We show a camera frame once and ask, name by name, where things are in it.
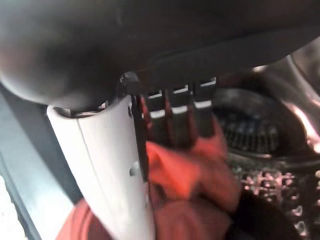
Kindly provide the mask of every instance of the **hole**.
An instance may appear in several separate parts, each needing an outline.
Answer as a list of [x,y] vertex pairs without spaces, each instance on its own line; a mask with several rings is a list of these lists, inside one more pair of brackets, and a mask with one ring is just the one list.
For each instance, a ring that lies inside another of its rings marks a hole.
[[139,163],[136,161],[129,170],[130,177],[136,176],[140,171]]
[[129,117],[132,118],[132,116],[133,116],[133,113],[132,113],[132,103],[130,103],[129,106],[128,106],[128,114],[129,114]]

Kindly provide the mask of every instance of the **white plastic panel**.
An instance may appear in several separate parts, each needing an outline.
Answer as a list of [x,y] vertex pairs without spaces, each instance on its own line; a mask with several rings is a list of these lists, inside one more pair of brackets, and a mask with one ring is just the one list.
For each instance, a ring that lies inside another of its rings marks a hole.
[[77,184],[94,214],[119,240],[155,237],[143,183],[129,96],[97,115],[71,119],[47,114]]

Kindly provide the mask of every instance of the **red cloth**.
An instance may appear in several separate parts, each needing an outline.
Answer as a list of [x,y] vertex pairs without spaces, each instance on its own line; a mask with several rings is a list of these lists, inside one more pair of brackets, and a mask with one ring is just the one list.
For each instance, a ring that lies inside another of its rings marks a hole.
[[[158,240],[222,240],[236,210],[240,186],[225,164],[223,133],[198,138],[188,151],[147,142],[150,197]],[[57,240],[106,240],[85,201],[72,211]]]

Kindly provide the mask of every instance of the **shiny metal surface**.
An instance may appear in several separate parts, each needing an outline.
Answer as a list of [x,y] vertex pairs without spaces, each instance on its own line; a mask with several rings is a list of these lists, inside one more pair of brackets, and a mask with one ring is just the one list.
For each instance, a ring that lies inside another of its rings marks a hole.
[[263,86],[274,99],[280,101],[301,122],[307,144],[320,153],[320,97],[306,81],[292,58],[269,66],[263,73]]

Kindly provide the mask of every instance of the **white plastic strip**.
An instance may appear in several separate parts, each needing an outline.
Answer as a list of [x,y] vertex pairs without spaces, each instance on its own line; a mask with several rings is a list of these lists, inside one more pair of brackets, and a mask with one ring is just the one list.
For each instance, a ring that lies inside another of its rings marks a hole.
[[113,239],[153,240],[130,103],[128,96],[80,119],[62,117],[53,107],[47,114],[83,196]]

